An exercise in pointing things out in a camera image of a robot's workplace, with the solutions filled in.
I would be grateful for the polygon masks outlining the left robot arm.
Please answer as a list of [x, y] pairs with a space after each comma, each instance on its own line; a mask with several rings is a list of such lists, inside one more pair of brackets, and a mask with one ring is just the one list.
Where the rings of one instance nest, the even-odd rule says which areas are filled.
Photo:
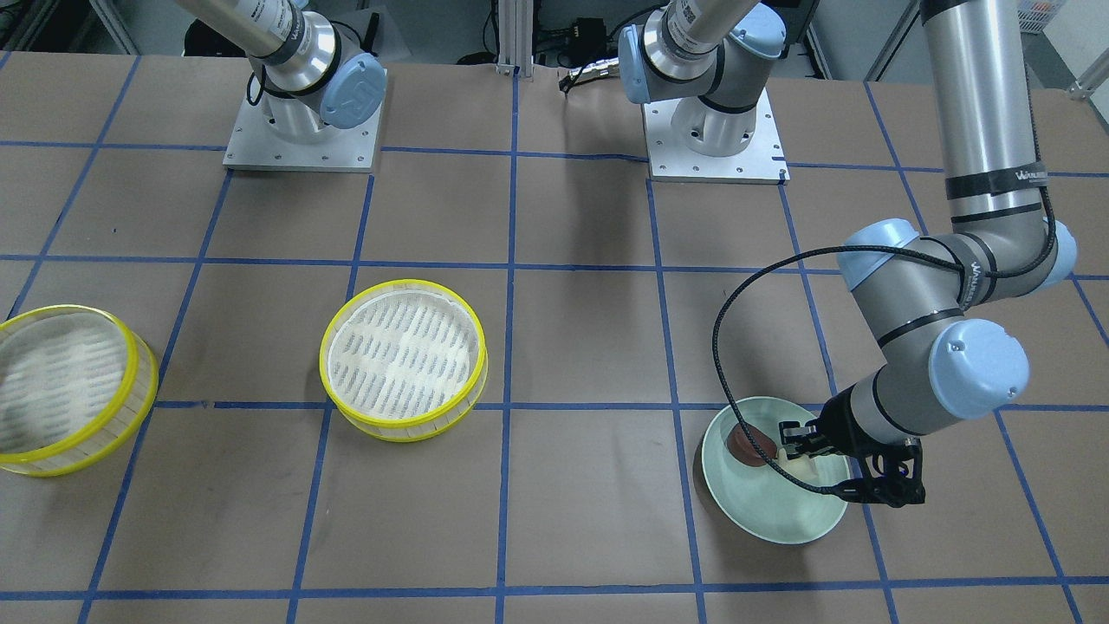
[[1054, 216], [1021, 28], [1010, 1], [923, 1], [952, 231], [903, 218], [830, 253], [885, 362], [812, 421], [766, 434], [729, 383], [725, 449], [742, 466], [848, 503], [925, 501], [922, 438], [1009, 403], [1030, 370], [1021, 342], [967, 309], [1051, 287], [1074, 272], [1074, 234]]

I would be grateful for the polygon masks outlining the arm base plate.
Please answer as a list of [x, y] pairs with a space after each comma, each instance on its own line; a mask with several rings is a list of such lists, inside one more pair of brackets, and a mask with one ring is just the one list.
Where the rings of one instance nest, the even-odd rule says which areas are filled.
[[791, 180], [769, 91], [725, 114], [698, 98], [642, 104], [651, 180], [785, 185]]
[[257, 92], [257, 86], [247, 88], [223, 166], [255, 172], [373, 172], [385, 104], [358, 126], [337, 129], [297, 99]]

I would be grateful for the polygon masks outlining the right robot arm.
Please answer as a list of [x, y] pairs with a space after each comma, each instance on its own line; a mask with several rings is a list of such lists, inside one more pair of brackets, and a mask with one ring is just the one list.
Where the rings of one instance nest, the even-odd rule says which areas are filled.
[[181, 1], [240, 47], [260, 86], [297, 99], [330, 127], [368, 121], [386, 98], [387, 74], [357, 35], [293, 1]]

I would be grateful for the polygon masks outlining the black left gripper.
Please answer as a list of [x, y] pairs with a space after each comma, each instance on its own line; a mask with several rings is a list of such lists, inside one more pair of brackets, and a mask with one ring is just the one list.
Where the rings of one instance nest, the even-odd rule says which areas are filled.
[[779, 467], [779, 473], [793, 485], [814, 494], [838, 497], [852, 504], [906, 507], [925, 502], [924, 450], [919, 439], [910, 437], [896, 444], [883, 444], [849, 429], [845, 446], [840, 447], [828, 441], [827, 436], [820, 434], [816, 423], [815, 419], [805, 424], [797, 421], [779, 423], [781, 458], [785, 462], [798, 462], [830, 454], [849, 457], [859, 466], [859, 477], [844, 479], [835, 485], [811, 485], [788, 477]]

